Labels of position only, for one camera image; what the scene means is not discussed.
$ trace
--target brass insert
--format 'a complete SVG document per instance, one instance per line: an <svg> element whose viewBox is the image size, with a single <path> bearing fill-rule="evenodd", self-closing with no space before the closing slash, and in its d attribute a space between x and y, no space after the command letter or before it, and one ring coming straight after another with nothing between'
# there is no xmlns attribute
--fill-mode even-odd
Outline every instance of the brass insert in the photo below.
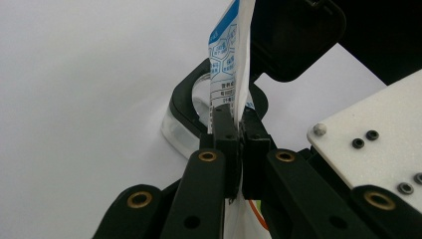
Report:
<svg viewBox="0 0 422 239"><path fill-rule="evenodd" d="M287 151L277 151L276 158L284 162L295 161L295 156Z"/></svg>
<svg viewBox="0 0 422 239"><path fill-rule="evenodd" d="M369 204L381 210L391 211L396 207L391 198L380 192L366 191L363 196Z"/></svg>
<svg viewBox="0 0 422 239"><path fill-rule="evenodd" d="M217 154L212 151L204 151L199 153L199 159L202 161L214 161L217 159Z"/></svg>
<svg viewBox="0 0 422 239"><path fill-rule="evenodd" d="M151 193L147 191L138 191L127 198L127 206L131 208L141 208L147 206L152 201Z"/></svg>

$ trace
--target black screw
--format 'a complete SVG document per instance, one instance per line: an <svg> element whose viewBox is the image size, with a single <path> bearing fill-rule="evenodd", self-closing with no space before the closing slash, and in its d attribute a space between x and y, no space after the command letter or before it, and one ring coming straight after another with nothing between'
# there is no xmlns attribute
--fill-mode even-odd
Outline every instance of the black screw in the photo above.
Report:
<svg viewBox="0 0 422 239"><path fill-rule="evenodd" d="M415 179L416 183L422 184L422 172L416 173L413 179Z"/></svg>
<svg viewBox="0 0 422 239"><path fill-rule="evenodd" d="M402 182L402 183L398 184L397 190L399 192L401 192L402 194L406 194L406 195L409 195L409 194L412 194L413 193L413 187L412 187L412 185L410 185L407 182Z"/></svg>
<svg viewBox="0 0 422 239"><path fill-rule="evenodd" d="M366 138L371 141L374 141L379 138L379 133L375 130L370 130L366 133Z"/></svg>
<svg viewBox="0 0 422 239"><path fill-rule="evenodd" d="M365 142L361 139L361 138L355 138L352 142L351 145L354 148L363 148L365 146Z"/></svg>

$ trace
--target orange strip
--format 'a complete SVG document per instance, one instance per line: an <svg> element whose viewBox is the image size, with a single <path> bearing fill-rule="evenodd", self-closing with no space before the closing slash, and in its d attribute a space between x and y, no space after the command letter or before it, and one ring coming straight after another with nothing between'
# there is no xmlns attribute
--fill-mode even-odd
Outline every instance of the orange strip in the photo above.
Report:
<svg viewBox="0 0 422 239"><path fill-rule="evenodd" d="M248 200L248 201L249 201L249 205L251 205L252 211L254 211L255 216L257 217L258 221L261 223L261 226L264 227L268 231L267 223L265 222L261 214L258 212L257 207L252 202L252 200Z"/></svg>

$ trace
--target screw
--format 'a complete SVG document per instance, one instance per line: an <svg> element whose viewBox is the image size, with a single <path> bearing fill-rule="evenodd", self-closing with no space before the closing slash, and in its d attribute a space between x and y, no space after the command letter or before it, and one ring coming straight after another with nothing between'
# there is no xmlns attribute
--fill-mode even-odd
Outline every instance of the screw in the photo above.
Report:
<svg viewBox="0 0 422 239"><path fill-rule="evenodd" d="M360 149L363 148L365 146L365 142L361 139L361 138L355 138L352 142L351 145L354 148Z"/></svg>
<svg viewBox="0 0 422 239"><path fill-rule="evenodd" d="M416 183L422 184L422 172L416 173L413 179L415 179Z"/></svg>
<svg viewBox="0 0 422 239"><path fill-rule="evenodd" d="M370 130L366 133L366 138L371 141L374 141L379 138L379 133L375 130Z"/></svg>
<svg viewBox="0 0 422 239"><path fill-rule="evenodd" d="M412 194L413 193L413 187L412 187L412 185L410 185L407 182L402 182L402 183L398 184L397 190L399 192L401 192L402 194L406 194L406 195L409 195L409 194Z"/></svg>
<svg viewBox="0 0 422 239"><path fill-rule="evenodd" d="M323 123L317 123L314 126L314 134L318 136L323 136L324 134L326 134L326 125Z"/></svg>

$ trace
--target white metal plate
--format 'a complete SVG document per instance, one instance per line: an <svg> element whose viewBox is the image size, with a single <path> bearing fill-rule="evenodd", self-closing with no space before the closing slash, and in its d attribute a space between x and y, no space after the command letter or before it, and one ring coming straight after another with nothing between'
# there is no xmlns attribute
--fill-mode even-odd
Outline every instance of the white metal plate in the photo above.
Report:
<svg viewBox="0 0 422 239"><path fill-rule="evenodd" d="M422 212L422 185L413 176L422 172L422 71L327 118L325 135L311 127L308 140L349 187L372 184L388 189ZM368 140L371 130L379 139ZM356 149L351 142L364 140ZM397 185L407 182L413 193Z"/></svg>

